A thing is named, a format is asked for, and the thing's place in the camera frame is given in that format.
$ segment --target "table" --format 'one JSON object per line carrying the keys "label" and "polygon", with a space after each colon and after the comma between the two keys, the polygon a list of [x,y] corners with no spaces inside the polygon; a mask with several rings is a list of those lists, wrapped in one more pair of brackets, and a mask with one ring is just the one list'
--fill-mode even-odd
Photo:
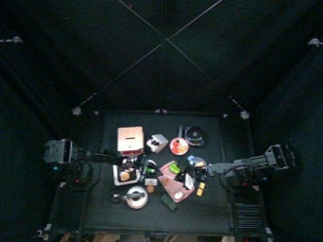
{"label": "table", "polygon": [[[89,115],[77,120],[69,139],[87,150],[103,152],[105,148],[117,150],[120,127],[143,127],[145,139],[161,133],[172,140],[180,125],[200,127],[205,133],[205,144],[191,147],[183,157],[173,156],[168,147],[164,147],[159,153],[149,155],[159,167],[169,161],[184,164],[189,155],[203,158],[208,164],[232,162],[253,155],[248,123],[237,115],[105,112],[100,116]],[[125,193],[132,184],[115,186],[111,164],[100,164],[96,169],[100,169],[100,179],[88,191],[73,192],[68,187],[57,189],[50,216],[56,233],[232,233],[229,199],[217,176],[205,180],[203,196],[193,192],[177,203],[175,211],[160,199],[167,194],[161,184],[157,184],[149,195],[145,207],[133,210],[125,203],[112,203],[109,200],[112,191]]]}

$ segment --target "black fabric wall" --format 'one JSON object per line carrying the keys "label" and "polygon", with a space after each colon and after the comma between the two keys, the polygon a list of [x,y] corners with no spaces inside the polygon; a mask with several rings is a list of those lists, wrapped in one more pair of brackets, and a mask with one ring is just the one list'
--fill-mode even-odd
{"label": "black fabric wall", "polygon": [[82,108],[237,112],[232,96],[251,112],[321,36],[321,11],[321,0],[10,0],[0,37],[21,37],[72,107],[97,93]]}
{"label": "black fabric wall", "polygon": [[42,146],[69,130],[69,109],[17,46],[0,49],[0,241],[32,241],[54,185]]}
{"label": "black fabric wall", "polygon": [[257,154],[292,145],[297,167],[265,188],[269,225],[280,241],[323,241],[323,48],[313,47],[252,113]]}

